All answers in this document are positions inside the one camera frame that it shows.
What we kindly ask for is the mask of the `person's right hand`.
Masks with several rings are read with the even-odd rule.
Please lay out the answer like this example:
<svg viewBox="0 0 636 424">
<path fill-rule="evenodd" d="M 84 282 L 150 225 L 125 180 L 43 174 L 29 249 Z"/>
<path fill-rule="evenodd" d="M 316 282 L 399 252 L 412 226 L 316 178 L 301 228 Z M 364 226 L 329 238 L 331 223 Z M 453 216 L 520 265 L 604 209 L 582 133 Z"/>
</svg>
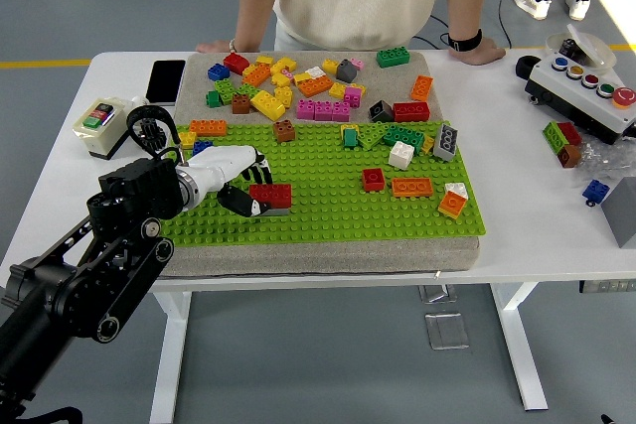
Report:
<svg viewBox="0 0 636 424">
<path fill-rule="evenodd" d="M 233 53 L 235 51 L 231 40 L 216 40 L 210 43 L 199 43 L 195 49 L 198 53 Z"/>
</svg>

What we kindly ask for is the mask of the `person's left hand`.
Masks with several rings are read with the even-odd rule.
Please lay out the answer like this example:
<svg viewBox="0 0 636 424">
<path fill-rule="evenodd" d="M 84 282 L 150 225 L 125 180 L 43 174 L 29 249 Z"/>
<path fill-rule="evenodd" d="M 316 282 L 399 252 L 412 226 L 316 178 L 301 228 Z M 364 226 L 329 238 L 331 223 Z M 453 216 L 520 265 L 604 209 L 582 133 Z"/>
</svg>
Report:
<svg viewBox="0 0 636 424">
<path fill-rule="evenodd" d="M 449 49 L 448 54 L 465 65 L 484 66 L 502 59 L 506 55 L 506 50 L 498 47 L 490 38 L 485 38 L 471 51 L 458 52 Z"/>
</svg>

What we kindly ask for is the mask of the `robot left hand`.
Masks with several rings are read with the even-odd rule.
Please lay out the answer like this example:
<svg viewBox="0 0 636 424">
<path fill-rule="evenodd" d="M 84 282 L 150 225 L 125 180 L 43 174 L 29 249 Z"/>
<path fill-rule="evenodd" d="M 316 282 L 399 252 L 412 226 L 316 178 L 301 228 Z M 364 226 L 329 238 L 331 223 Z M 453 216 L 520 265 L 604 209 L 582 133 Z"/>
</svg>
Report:
<svg viewBox="0 0 636 424">
<path fill-rule="evenodd" d="M 206 194 L 217 193 L 218 202 L 231 212 L 251 217 L 267 213 L 269 203 L 255 200 L 250 194 L 231 185 L 243 175 L 257 184 L 272 184 L 265 156 L 252 146 L 211 146 L 177 167 L 184 210 L 197 207 Z"/>
</svg>

